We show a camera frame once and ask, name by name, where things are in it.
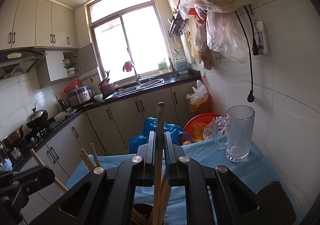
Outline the blue plastic bag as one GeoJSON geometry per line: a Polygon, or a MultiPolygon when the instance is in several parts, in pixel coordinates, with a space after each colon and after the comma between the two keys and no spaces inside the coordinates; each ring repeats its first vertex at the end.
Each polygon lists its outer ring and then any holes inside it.
{"type": "MultiPolygon", "coordinates": [[[[157,131],[157,119],[148,117],[143,125],[143,129],[136,137],[131,137],[129,140],[129,153],[137,153],[141,145],[147,144],[149,140],[150,131],[157,131]]],[[[176,124],[164,123],[164,131],[169,132],[173,144],[183,145],[184,142],[195,143],[193,138],[186,133],[182,127],[176,124]]]]}

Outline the kitchen window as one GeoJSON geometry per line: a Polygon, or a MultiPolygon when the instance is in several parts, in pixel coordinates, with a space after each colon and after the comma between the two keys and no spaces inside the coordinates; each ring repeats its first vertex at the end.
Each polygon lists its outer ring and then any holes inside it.
{"type": "Polygon", "coordinates": [[[103,76],[110,82],[158,74],[169,64],[169,47],[155,0],[96,0],[87,7],[103,76]]]}

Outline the red plastic basin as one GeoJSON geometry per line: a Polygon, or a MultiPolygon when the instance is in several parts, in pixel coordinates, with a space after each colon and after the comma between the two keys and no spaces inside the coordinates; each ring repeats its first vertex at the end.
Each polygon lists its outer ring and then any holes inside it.
{"type": "Polygon", "coordinates": [[[190,138],[195,143],[204,141],[204,129],[214,122],[217,117],[220,117],[220,115],[215,113],[203,113],[193,117],[183,128],[185,134],[181,138],[181,144],[191,144],[190,138]]]}

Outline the upper kitchen cabinets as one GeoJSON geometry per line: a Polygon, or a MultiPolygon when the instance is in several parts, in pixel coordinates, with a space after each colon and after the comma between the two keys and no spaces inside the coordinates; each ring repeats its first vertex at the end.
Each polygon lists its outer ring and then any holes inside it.
{"type": "Polygon", "coordinates": [[[78,49],[75,13],[49,0],[6,0],[1,7],[1,50],[78,49]]]}

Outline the brown clay pot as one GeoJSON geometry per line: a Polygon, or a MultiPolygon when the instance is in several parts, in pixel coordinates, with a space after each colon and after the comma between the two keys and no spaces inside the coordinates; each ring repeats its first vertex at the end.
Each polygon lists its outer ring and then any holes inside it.
{"type": "Polygon", "coordinates": [[[106,77],[98,84],[103,98],[107,98],[109,95],[114,94],[115,86],[110,83],[110,70],[106,71],[106,77]]]}

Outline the kitchen cabinets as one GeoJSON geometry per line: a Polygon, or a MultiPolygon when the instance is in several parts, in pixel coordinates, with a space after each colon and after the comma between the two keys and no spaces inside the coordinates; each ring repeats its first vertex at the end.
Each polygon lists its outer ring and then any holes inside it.
{"type": "Polygon", "coordinates": [[[165,121],[183,127],[195,116],[189,112],[185,98],[195,86],[196,81],[179,81],[84,110],[70,121],[55,126],[36,153],[66,184],[81,162],[80,150],[91,153],[90,144],[94,144],[99,156],[128,153],[129,139],[140,133],[145,118],[156,116],[156,105],[160,101],[168,107],[165,121]]]}
{"type": "Polygon", "coordinates": [[[1,50],[78,49],[75,13],[49,0],[6,0],[1,7],[1,50]]]}

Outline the kitchen faucet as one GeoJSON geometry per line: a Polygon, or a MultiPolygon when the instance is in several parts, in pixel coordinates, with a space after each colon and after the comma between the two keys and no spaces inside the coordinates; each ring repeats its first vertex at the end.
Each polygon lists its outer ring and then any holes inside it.
{"type": "Polygon", "coordinates": [[[132,68],[135,72],[136,83],[137,83],[137,85],[141,85],[141,81],[140,81],[141,76],[137,73],[135,65],[133,63],[131,65],[132,65],[132,68]]]}

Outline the pink hanging plastic bag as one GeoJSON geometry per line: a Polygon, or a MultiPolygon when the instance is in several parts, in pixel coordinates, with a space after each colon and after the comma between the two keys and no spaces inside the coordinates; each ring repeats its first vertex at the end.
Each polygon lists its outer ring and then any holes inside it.
{"type": "Polygon", "coordinates": [[[206,20],[196,18],[195,47],[199,52],[218,52],[237,63],[248,59],[248,44],[235,12],[208,12],[206,20]]]}

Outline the smartphone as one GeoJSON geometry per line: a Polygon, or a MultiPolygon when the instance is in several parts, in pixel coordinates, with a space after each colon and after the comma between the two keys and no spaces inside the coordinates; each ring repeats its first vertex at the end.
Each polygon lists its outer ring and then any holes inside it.
{"type": "Polygon", "coordinates": [[[296,212],[279,179],[275,179],[267,186],[258,190],[257,196],[261,198],[285,224],[294,224],[296,222],[296,212]]]}

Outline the silver rice cooker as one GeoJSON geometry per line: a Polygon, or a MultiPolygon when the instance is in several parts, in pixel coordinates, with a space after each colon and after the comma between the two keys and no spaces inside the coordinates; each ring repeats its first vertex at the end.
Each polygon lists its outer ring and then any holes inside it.
{"type": "Polygon", "coordinates": [[[91,101],[93,95],[93,91],[87,86],[75,85],[73,90],[67,94],[67,98],[71,108],[78,108],[91,101]]]}

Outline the black wok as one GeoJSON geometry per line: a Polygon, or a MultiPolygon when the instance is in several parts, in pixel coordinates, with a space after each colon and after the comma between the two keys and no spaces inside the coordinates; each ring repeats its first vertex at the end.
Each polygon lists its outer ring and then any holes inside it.
{"type": "Polygon", "coordinates": [[[27,117],[26,126],[30,129],[36,129],[42,126],[48,119],[48,112],[45,109],[36,109],[36,104],[32,109],[32,113],[27,117]]]}

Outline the clear glass mug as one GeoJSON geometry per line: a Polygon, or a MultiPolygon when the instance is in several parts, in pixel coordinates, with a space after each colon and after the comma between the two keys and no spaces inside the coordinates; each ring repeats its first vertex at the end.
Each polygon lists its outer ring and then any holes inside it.
{"type": "Polygon", "coordinates": [[[218,149],[225,150],[231,162],[244,161],[250,151],[255,110],[246,105],[236,105],[227,110],[227,116],[217,117],[213,139],[218,149]]]}

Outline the blue towel table cover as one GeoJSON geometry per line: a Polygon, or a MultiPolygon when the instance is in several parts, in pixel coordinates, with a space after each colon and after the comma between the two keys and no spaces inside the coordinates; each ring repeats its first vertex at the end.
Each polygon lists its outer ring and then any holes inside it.
{"type": "MultiPolygon", "coordinates": [[[[263,155],[263,153],[251,143],[248,157],[239,163],[229,161],[225,156],[225,151],[219,150],[212,139],[204,142],[194,143],[182,146],[184,154],[203,166],[216,168],[218,165],[225,165],[242,182],[245,183],[253,192],[257,192],[278,179],[287,193],[291,204],[297,216],[297,222],[303,219],[302,212],[296,204],[295,197],[287,187],[286,183],[281,179],[277,170],[272,163],[263,155]]],[[[135,154],[100,156],[99,161],[106,169],[119,166],[125,159],[133,157],[135,154]]],[[[66,183],[66,187],[71,189],[78,181],[89,173],[84,162],[80,162],[70,179],[66,183]]],[[[153,187],[136,187],[134,203],[153,204],[153,187]]],[[[169,204],[165,213],[164,220],[167,224],[187,224],[187,212],[185,205],[185,189],[184,187],[173,187],[170,193],[169,204]]]]}

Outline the white plastic bag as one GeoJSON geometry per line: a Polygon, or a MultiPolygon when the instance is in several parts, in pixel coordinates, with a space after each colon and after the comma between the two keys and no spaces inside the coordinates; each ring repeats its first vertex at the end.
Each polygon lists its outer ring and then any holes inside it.
{"type": "Polygon", "coordinates": [[[210,96],[205,85],[200,80],[196,82],[196,87],[193,87],[193,93],[187,94],[185,98],[188,100],[191,113],[202,114],[210,112],[210,96]]]}

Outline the lower kitchen cabinets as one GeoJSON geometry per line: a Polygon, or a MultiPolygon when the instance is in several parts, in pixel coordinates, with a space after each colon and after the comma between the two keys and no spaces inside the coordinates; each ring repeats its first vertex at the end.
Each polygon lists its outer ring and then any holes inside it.
{"type": "Polygon", "coordinates": [[[129,139],[140,133],[145,118],[156,116],[156,105],[160,101],[168,107],[165,121],[183,127],[195,116],[189,112],[185,98],[195,86],[196,81],[179,81],[84,110],[70,121],[55,126],[36,153],[66,184],[81,162],[80,150],[91,153],[90,144],[94,144],[99,156],[128,153],[129,139]]]}

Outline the dark perforated utensil holder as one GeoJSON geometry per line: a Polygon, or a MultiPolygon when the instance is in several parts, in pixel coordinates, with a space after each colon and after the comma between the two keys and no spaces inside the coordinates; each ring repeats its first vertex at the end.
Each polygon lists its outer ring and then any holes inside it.
{"type": "Polygon", "coordinates": [[[148,203],[134,203],[131,216],[131,224],[152,224],[153,205],[148,203]]]}

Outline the range hood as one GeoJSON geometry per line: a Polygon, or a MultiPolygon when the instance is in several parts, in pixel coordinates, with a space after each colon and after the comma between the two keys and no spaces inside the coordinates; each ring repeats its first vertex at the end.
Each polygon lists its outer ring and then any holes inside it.
{"type": "Polygon", "coordinates": [[[1,50],[1,80],[29,72],[46,56],[44,51],[31,48],[1,50]]]}

